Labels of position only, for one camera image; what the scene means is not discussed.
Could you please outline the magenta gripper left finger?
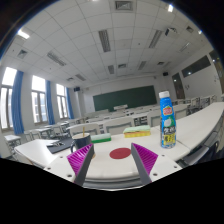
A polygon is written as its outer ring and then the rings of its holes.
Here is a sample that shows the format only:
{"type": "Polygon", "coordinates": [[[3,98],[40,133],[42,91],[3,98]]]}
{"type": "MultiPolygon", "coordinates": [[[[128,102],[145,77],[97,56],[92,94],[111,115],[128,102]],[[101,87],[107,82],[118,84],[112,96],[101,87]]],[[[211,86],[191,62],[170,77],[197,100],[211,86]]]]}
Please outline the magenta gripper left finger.
{"type": "Polygon", "coordinates": [[[86,174],[94,156],[94,145],[89,144],[67,156],[67,160],[75,173],[74,183],[82,186],[85,182],[86,174]]]}

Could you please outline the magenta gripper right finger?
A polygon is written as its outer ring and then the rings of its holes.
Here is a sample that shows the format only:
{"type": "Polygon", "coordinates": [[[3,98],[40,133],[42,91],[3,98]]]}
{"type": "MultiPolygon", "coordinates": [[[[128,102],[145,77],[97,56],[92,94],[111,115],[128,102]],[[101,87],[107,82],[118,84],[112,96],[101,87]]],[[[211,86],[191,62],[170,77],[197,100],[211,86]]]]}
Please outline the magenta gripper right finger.
{"type": "Polygon", "coordinates": [[[151,183],[150,172],[155,165],[158,155],[136,143],[131,144],[131,154],[134,158],[142,184],[147,185],[151,183]]]}

